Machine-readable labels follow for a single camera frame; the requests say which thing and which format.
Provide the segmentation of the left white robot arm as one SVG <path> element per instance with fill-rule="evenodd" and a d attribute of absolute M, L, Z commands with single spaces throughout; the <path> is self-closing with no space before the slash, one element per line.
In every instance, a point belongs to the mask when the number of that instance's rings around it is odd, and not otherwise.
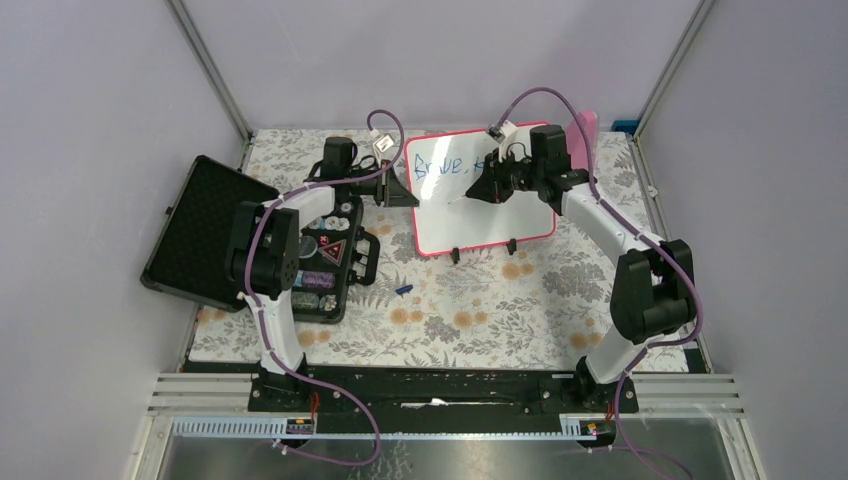
<path fill-rule="evenodd" d="M 298 188 L 264 202 L 245 201 L 237 209 L 225 270 L 251 312 L 262 342 L 261 368 L 278 375 L 272 398 L 288 411 L 309 401 L 302 367 L 305 353 L 297 340 L 293 289 L 300 269 L 302 232 L 356 197 L 370 196 L 379 206 L 416 207 L 415 196 L 394 171 L 396 142 L 373 131 L 373 162 L 359 166 L 359 148 L 346 137 L 329 137 L 317 162 Z"/>

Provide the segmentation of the pink framed whiteboard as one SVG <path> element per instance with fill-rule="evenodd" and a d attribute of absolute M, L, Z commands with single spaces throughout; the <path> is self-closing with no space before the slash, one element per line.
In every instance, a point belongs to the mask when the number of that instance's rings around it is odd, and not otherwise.
<path fill-rule="evenodd" d="M 557 226 L 555 213 L 533 192 L 517 192 L 503 204 L 464 195 L 481 175 L 486 154 L 498 143 L 482 128 L 414 137 L 404 146 L 410 191 L 419 206 L 412 210 L 415 248 L 429 257 L 545 238 Z"/>

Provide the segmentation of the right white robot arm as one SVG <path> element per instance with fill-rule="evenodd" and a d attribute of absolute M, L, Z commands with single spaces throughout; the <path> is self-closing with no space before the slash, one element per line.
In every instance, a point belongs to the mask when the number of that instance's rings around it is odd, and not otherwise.
<path fill-rule="evenodd" d="M 505 122 L 486 133 L 498 146 L 485 156 L 466 197 L 503 204 L 517 192 L 533 192 L 587 234 L 615 266 L 609 306 L 613 325 L 575 369 L 575 402 L 597 412 L 612 400 L 612 384 L 649 348 L 672 344 L 672 335 L 697 319 L 691 249 L 682 240 L 665 241 L 641 229 L 607 201 L 592 166 L 573 167 L 561 126 L 531 128 L 523 157 L 512 150 L 516 126 Z"/>

